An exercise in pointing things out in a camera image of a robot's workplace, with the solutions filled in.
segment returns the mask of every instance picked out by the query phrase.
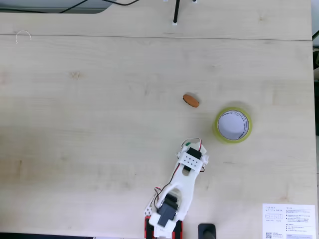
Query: small brown object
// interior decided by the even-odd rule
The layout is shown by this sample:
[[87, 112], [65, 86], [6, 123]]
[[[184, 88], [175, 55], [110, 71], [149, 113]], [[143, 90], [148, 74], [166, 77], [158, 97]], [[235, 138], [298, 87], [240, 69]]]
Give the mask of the small brown object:
[[185, 100], [186, 103], [195, 108], [199, 106], [199, 102], [193, 96], [185, 94], [183, 95], [183, 100]]

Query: yellow tape roll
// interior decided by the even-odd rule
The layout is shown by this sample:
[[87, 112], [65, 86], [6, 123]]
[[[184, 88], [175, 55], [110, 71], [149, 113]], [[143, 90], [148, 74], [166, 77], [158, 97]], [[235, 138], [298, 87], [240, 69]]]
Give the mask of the yellow tape roll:
[[[243, 132], [241, 135], [237, 136], [235, 133], [231, 132], [236, 125], [234, 125], [231, 120], [242, 119], [241, 124], [243, 124]], [[248, 138], [253, 128], [252, 120], [249, 114], [241, 108], [238, 107], [228, 107], [223, 109], [216, 117], [213, 125], [213, 132], [217, 139], [226, 143], [240, 143]]]

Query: light wood tabletop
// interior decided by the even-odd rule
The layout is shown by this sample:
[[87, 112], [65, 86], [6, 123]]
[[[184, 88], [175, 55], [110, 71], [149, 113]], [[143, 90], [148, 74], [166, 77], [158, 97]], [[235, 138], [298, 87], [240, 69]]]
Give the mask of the light wood tabletop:
[[[185, 239], [200, 223], [261, 238], [263, 203], [317, 204], [310, 1], [183, 0], [175, 28], [173, 4], [0, 13], [0, 232], [141, 239], [199, 136], [210, 161]], [[252, 118], [242, 143], [213, 135], [228, 106]]]
[[0, 34], [311, 40], [310, 0], [140, 0], [99, 14], [1, 13]]

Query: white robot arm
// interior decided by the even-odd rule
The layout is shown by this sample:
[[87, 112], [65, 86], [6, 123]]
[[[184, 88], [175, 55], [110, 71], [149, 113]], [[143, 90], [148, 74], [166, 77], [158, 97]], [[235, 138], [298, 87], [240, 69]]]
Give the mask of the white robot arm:
[[160, 193], [155, 194], [145, 211], [146, 214], [147, 210], [151, 210], [149, 224], [154, 226], [156, 238], [171, 238], [177, 221], [183, 221], [188, 212], [193, 199], [196, 177], [208, 163], [209, 158], [201, 139], [199, 140], [198, 143], [187, 143], [185, 146], [182, 144], [170, 182]]

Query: tape roll hole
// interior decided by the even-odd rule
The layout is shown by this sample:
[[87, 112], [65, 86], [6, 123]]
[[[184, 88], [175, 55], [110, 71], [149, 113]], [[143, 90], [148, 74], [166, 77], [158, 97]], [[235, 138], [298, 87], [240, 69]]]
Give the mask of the tape roll hole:
[[248, 133], [248, 118], [240, 111], [226, 111], [218, 119], [218, 130], [228, 140], [239, 140]]

